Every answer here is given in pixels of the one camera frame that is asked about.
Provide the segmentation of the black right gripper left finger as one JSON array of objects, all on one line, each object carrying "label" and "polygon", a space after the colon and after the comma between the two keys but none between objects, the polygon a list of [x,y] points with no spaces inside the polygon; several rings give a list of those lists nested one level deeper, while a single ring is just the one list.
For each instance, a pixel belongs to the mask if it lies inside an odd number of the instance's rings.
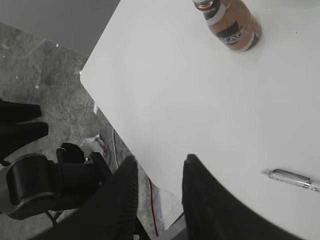
[{"label": "black right gripper left finger", "polygon": [[79,210],[35,239],[131,240],[137,208],[138,163],[131,155]]}]

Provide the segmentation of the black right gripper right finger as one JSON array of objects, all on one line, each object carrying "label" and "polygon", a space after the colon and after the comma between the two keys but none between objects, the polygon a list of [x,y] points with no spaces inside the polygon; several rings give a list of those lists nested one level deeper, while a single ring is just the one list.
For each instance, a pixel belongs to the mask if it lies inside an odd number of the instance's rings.
[{"label": "black right gripper right finger", "polygon": [[225,189],[195,154],[183,165],[182,205],[190,240],[296,240]]}]

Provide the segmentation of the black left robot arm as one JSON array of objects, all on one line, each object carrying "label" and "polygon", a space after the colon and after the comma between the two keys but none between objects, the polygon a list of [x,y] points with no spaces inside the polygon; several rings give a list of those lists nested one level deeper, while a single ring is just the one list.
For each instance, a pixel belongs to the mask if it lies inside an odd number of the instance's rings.
[{"label": "black left robot arm", "polygon": [[0,102],[0,212],[15,220],[78,209],[112,176],[99,152],[85,156],[72,143],[57,149],[56,161],[39,153],[6,161],[48,135],[48,124],[37,121],[41,115],[37,104]]}]

